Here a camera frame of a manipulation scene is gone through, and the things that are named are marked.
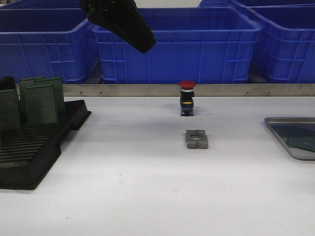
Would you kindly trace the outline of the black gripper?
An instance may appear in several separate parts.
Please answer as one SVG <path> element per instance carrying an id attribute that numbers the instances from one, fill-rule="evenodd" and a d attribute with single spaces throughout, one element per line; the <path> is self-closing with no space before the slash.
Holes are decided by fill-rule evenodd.
<path id="1" fill-rule="evenodd" d="M 156 39 L 133 0 L 79 0 L 88 20 L 103 27 L 142 53 L 148 52 Z"/>

